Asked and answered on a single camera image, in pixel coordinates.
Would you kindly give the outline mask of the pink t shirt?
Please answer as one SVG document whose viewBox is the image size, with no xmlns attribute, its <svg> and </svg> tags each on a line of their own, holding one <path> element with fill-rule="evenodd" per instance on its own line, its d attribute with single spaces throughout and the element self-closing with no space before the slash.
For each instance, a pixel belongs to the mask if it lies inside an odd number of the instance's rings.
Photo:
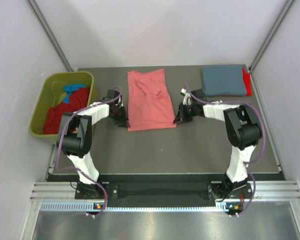
<svg viewBox="0 0 300 240">
<path fill-rule="evenodd" d="M 129 132 L 177 127 L 173 123 L 175 113 L 164 69 L 147 73 L 129 71 L 127 83 Z"/>
</svg>

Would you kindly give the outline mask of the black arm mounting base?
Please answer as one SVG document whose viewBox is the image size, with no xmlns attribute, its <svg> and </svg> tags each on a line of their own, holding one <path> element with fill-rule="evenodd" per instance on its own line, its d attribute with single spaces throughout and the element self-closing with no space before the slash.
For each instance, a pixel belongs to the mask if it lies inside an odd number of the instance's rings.
<svg viewBox="0 0 300 240">
<path fill-rule="evenodd" d="M 223 173 L 185 174 L 102 174 L 100 181 L 107 193 L 108 207 L 211 207 L 208 186 L 218 185 L 225 178 Z M 240 204 L 252 195 L 249 183 L 224 201 Z M 80 198 L 77 200 L 103 200 Z"/>
</svg>

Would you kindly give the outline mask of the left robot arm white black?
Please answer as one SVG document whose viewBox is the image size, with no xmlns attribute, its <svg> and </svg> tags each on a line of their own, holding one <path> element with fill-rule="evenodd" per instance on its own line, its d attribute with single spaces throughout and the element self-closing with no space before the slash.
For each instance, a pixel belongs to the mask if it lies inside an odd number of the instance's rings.
<svg viewBox="0 0 300 240">
<path fill-rule="evenodd" d="M 76 191 L 83 199 L 107 198 L 100 172 L 91 156 L 93 126 L 106 118 L 111 118 L 116 127 L 130 127 L 119 86 L 109 89 L 101 101 L 93 102 L 75 112 L 65 112 L 61 117 L 56 141 L 56 160 L 63 153 L 72 162 L 72 168 L 79 176 Z"/>
</svg>

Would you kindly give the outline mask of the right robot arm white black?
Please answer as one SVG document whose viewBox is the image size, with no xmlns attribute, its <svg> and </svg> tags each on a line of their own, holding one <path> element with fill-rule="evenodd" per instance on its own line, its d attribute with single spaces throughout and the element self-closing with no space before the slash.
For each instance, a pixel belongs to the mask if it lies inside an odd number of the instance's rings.
<svg viewBox="0 0 300 240">
<path fill-rule="evenodd" d="M 219 184 L 208 186 L 210 198 L 221 202 L 235 198 L 248 183 L 248 167 L 252 154 L 263 137 L 262 126 L 256 112 L 247 104 L 207 102 L 202 90 L 181 89 L 182 102 L 173 123 L 189 123 L 194 117 L 204 117 L 225 123 L 231 155 L 229 167 Z"/>
</svg>

